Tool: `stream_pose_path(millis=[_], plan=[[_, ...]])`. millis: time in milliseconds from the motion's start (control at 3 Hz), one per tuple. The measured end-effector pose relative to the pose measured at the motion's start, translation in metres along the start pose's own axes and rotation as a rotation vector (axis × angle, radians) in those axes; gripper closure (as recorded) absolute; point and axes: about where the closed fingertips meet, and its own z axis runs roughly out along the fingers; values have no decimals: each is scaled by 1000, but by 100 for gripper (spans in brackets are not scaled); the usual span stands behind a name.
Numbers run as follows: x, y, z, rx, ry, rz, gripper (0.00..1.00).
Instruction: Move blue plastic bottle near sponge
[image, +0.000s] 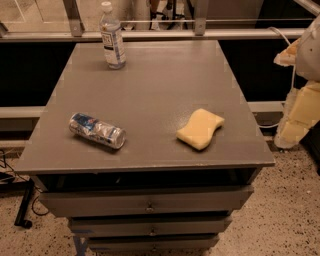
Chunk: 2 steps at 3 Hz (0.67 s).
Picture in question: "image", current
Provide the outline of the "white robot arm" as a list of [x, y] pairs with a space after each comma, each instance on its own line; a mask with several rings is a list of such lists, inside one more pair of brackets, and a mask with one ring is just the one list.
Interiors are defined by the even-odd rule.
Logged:
[[278, 148], [289, 149], [320, 121], [320, 17], [299, 39], [278, 53], [274, 63], [292, 66], [295, 74], [307, 80], [302, 88], [289, 91], [274, 138]]

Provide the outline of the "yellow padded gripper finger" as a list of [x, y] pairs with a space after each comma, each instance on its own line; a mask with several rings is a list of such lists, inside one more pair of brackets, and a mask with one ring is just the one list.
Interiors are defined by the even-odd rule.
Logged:
[[283, 67], [293, 66], [296, 61], [297, 47], [299, 43], [299, 39], [292, 42], [286, 49], [276, 55], [273, 62]]
[[294, 147], [319, 121], [320, 83], [308, 81], [301, 89], [292, 88], [276, 131], [275, 145], [282, 149]]

